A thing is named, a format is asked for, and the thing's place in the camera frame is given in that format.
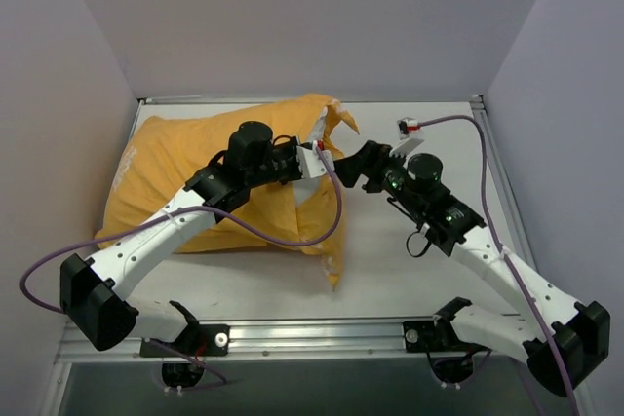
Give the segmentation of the yellow pillowcase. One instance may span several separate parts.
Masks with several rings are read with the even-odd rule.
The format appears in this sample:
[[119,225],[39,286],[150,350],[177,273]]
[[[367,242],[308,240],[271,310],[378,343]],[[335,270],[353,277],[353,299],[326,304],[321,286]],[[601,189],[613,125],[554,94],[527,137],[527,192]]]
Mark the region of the yellow pillowcase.
[[[111,246],[109,237],[137,226],[164,206],[198,169],[205,166],[228,139],[247,121],[258,121],[275,136],[306,138],[322,112],[327,124],[321,140],[336,158],[342,153],[331,135],[340,123],[352,130],[356,121],[342,104],[328,95],[309,94],[280,102],[247,107],[198,119],[147,119],[127,144],[105,205],[103,226],[97,232],[101,246]],[[338,285],[343,272],[343,250],[347,217],[344,197],[336,196],[331,180],[320,178],[319,191],[300,207],[295,204],[292,184],[271,184],[252,190],[250,200],[236,210],[236,217],[271,237],[300,244],[317,239],[331,226],[336,229],[325,241],[302,247],[300,252],[317,256],[331,285]]]

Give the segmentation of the white pillow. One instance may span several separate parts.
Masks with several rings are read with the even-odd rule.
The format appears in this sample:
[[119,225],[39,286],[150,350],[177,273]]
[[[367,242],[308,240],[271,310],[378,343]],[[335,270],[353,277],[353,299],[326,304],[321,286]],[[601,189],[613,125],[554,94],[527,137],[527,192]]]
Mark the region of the white pillow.
[[[312,131],[306,138],[306,142],[313,140],[322,140],[324,137],[327,124],[327,111],[324,110],[319,119],[312,128]],[[292,183],[292,189],[295,197],[295,204],[300,207],[303,203],[315,195],[320,188],[321,179],[301,179]]]

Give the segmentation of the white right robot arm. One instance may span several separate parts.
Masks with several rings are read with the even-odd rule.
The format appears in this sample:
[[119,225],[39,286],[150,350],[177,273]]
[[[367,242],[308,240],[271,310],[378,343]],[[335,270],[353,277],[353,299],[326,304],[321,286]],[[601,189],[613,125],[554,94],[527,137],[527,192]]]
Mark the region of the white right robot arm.
[[477,275],[515,311],[509,318],[456,297],[433,316],[439,347],[452,351],[475,344],[504,354],[524,363],[543,388],[559,397],[607,358],[608,310],[597,301],[582,304],[498,246],[492,228],[443,184],[438,157],[419,153],[405,158],[370,140],[334,167],[345,187],[365,177],[366,192],[387,193],[429,245]]

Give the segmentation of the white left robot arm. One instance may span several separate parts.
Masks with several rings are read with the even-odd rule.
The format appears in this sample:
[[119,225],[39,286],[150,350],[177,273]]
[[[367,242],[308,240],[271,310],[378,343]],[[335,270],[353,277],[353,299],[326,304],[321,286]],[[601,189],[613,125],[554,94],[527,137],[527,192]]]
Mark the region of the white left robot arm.
[[133,291],[180,246],[245,204],[255,187],[300,180],[310,147],[295,136],[274,142],[272,130],[261,122],[241,124],[227,148],[165,204],[164,221],[151,216],[139,232],[88,259],[73,254],[62,262],[63,311],[99,351],[140,337],[161,341],[175,357],[194,352],[205,342],[198,320],[177,301],[140,302]]

